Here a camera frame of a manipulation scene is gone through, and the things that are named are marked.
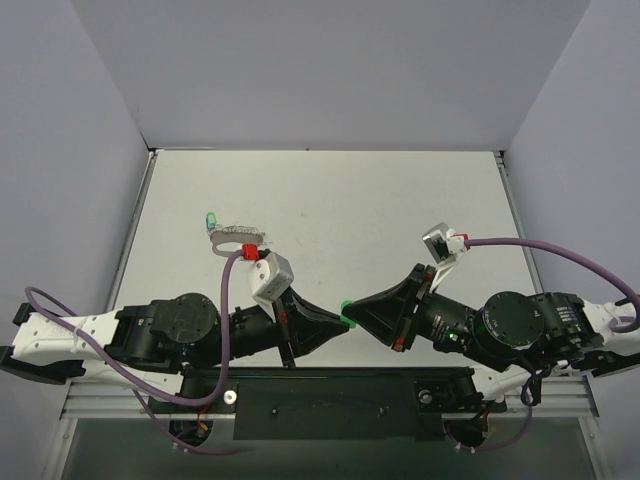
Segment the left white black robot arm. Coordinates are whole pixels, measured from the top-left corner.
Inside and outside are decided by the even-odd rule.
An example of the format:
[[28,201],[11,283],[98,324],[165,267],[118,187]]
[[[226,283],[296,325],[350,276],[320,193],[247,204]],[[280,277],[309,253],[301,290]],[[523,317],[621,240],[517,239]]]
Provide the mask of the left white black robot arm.
[[[204,384],[185,374],[209,370],[222,360],[221,315],[212,300],[186,293],[104,314],[59,316],[21,304],[18,331],[1,349],[1,368],[33,382],[63,385],[71,379],[131,386],[129,377],[170,395],[181,410],[200,408]],[[339,316],[287,289],[267,314],[260,306],[229,316],[231,359],[276,349],[285,367],[350,327]],[[114,368],[120,364],[129,376]]]

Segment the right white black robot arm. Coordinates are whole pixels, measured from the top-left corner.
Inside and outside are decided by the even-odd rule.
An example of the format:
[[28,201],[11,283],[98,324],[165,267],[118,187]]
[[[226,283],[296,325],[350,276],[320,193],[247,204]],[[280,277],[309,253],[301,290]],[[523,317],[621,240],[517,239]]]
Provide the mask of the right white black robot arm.
[[503,291],[474,309],[438,293],[445,273],[418,264],[398,285],[346,303],[341,313],[396,352],[423,337],[436,351],[474,361],[473,376],[462,374],[446,386],[449,402],[459,409],[472,407],[482,395],[496,400],[515,387],[523,390],[522,402],[533,406],[545,378],[573,371],[598,377],[639,364],[638,332],[610,327],[632,314],[630,304]]

